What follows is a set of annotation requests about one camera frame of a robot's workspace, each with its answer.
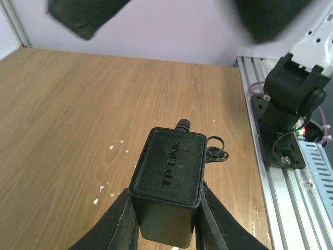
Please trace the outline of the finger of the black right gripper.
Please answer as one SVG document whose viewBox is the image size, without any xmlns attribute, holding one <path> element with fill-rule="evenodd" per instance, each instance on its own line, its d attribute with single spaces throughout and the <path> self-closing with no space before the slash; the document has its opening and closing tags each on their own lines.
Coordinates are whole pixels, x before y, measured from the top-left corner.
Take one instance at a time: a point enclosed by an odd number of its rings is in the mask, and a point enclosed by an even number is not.
<svg viewBox="0 0 333 250">
<path fill-rule="evenodd" d="M 53 0 L 47 13 L 78 37 L 88 41 L 129 1 Z"/>
<path fill-rule="evenodd" d="M 311 3 L 309 0 L 232 1 L 255 44 L 270 42 Z"/>
</svg>

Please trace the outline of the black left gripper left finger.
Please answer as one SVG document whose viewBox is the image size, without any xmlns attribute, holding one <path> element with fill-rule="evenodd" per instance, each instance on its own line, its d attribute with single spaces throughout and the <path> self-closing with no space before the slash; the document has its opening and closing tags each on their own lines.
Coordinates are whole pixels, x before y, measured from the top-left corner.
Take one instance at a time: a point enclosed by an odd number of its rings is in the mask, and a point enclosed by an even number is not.
<svg viewBox="0 0 333 250">
<path fill-rule="evenodd" d="M 138 222 L 124 189 L 99 221 L 70 249 L 138 249 Z"/>
</svg>

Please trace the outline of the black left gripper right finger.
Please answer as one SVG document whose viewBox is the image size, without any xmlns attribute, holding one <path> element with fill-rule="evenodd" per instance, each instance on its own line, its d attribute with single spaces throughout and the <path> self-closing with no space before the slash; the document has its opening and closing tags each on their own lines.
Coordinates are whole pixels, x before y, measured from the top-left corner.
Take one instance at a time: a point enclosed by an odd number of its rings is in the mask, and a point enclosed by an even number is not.
<svg viewBox="0 0 333 250">
<path fill-rule="evenodd" d="M 243 228 L 206 183 L 195 224 L 196 249 L 267 249 Z"/>
</svg>

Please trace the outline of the black wall adapter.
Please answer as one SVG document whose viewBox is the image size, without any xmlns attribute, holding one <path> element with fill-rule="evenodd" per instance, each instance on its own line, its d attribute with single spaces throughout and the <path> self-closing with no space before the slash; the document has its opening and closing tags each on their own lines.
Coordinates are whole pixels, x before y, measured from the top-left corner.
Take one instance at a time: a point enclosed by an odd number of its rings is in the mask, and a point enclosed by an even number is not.
<svg viewBox="0 0 333 250">
<path fill-rule="evenodd" d="M 207 137 L 181 119 L 150 130 L 129 190 L 144 239 L 190 246 L 200 206 Z"/>
</svg>

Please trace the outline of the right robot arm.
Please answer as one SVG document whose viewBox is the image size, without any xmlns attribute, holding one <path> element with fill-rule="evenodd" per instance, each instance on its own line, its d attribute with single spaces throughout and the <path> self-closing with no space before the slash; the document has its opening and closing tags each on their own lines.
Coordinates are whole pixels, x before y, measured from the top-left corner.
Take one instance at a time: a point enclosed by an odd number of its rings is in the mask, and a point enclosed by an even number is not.
<svg viewBox="0 0 333 250">
<path fill-rule="evenodd" d="M 257 44 L 276 38 L 309 1 L 233 1 L 237 16 Z M 48 1 L 47 12 L 74 34 L 90 40 L 126 1 Z M 332 75 L 332 20 L 323 16 L 281 57 L 264 82 L 270 101 L 261 118 L 273 132 L 290 132 L 301 117 L 323 103 Z"/>
</svg>

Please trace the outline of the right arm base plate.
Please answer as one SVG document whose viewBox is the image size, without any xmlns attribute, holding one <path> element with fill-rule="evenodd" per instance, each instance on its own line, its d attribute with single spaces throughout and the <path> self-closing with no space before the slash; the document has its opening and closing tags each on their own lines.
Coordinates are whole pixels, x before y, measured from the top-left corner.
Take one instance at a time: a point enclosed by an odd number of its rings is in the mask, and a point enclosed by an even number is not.
<svg viewBox="0 0 333 250">
<path fill-rule="evenodd" d="M 250 98 L 250 104 L 265 167 L 304 169 L 305 161 L 298 140 L 295 134 L 291 133 L 296 130 L 291 128 L 285 133 L 270 130 L 263 124 L 264 114 L 266 114 L 270 102 L 264 100 L 263 97 L 253 96 Z"/>
</svg>

